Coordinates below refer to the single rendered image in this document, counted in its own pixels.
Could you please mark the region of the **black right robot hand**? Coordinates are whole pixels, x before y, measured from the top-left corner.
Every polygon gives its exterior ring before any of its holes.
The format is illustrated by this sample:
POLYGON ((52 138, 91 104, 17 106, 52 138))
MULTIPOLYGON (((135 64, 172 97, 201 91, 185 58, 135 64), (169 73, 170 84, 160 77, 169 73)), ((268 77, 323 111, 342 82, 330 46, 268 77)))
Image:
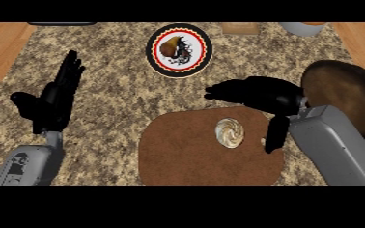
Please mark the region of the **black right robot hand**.
POLYGON ((284 146, 290 117, 300 113, 305 90, 292 82, 265 76, 231 79, 206 88, 207 100, 243 104, 274 115, 269 120, 265 152, 271 154, 284 146))

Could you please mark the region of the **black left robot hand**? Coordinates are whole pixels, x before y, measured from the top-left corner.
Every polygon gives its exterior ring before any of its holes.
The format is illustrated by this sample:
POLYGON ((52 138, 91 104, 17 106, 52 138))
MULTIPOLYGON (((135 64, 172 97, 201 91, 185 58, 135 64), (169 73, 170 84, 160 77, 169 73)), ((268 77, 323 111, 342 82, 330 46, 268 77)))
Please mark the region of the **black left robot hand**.
POLYGON ((14 92, 11 101, 20 109, 21 116, 33 122, 33 133, 63 132, 68 125, 74 95, 86 67, 70 50, 61 63, 57 79, 46 85, 42 95, 36 97, 26 92, 14 92))

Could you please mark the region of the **cream swirl cupcake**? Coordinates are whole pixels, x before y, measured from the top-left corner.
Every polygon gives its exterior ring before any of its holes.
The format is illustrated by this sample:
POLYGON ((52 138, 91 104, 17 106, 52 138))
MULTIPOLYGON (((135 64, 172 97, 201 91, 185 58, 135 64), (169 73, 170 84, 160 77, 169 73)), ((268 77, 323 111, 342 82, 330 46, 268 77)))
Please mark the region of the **cream swirl cupcake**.
POLYGON ((230 148, 237 148, 246 137, 246 130, 240 122, 232 118, 224 118, 216 125, 216 137, 221 144, 230 148))

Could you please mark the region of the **brown pan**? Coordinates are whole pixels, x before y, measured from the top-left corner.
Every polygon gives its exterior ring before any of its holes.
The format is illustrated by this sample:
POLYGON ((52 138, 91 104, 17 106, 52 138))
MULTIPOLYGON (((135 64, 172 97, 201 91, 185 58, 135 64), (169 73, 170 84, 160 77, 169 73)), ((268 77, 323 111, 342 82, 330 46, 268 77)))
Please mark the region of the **brown pan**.
POLYGON ((308 106, 333 105, 365 137, 365 69, 337 60, 315 61, 305 69, 308 106))

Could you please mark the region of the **brown cutting board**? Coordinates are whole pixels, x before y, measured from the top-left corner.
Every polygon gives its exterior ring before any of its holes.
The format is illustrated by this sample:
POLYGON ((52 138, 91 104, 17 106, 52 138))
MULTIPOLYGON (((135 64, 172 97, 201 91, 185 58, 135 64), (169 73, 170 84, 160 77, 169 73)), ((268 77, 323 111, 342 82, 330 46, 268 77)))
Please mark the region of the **brown cutting board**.
POLYGON ((172 112, 150 123, 139 143, 142 183, 154 185, 274 185, 284 153, 268 153, 262 139, 268 118, 247 107, 172 112), (216 137, 218 122, 232 118, 244 140, 230 149, 216 137))

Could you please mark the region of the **tan wooden block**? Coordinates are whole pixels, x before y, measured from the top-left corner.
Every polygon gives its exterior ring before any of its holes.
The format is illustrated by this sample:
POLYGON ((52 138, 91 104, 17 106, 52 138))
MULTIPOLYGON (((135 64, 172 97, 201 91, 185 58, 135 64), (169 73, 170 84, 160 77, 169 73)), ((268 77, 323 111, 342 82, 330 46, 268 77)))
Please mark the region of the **tan wooden block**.
POLYGON ((222 28, 225 34, 258 35, 261 33, 258 22, 224 22, 222 28))

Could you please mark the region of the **grey pot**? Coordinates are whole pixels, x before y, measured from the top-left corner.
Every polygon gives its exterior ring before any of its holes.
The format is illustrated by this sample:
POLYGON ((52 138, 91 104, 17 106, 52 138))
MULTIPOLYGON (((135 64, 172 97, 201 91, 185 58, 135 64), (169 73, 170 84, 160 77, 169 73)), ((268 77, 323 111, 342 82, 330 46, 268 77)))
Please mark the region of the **grey pot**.
POLYGON ((302 22, 281 22, 280 25, 292 34, 302 37, 311 37, 317 35, 326 27, 324 23, 308 24, 302 22))

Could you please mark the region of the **can with red-black rim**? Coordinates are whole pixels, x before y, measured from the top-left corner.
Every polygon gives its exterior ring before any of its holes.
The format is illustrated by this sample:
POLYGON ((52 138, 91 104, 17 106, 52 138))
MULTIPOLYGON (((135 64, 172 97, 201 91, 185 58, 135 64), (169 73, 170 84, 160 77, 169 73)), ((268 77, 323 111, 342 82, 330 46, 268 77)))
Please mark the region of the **can with red-black rim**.
POLYGON ((145 56, 153 69, 166 77, 187 78, 209 66, 213 44, 206 32, 193 24, 173 23, 151 35, 145 56))

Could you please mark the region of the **dark grey flat appliance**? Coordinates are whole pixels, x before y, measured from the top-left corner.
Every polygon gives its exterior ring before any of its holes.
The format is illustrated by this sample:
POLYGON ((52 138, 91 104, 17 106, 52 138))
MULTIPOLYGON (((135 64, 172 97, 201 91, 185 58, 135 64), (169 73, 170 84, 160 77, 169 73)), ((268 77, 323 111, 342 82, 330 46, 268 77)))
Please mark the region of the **dark grey flat appliance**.
POLYGON ((91 26, 98 24, 97 22, 27 22, 34 26, 91 26))

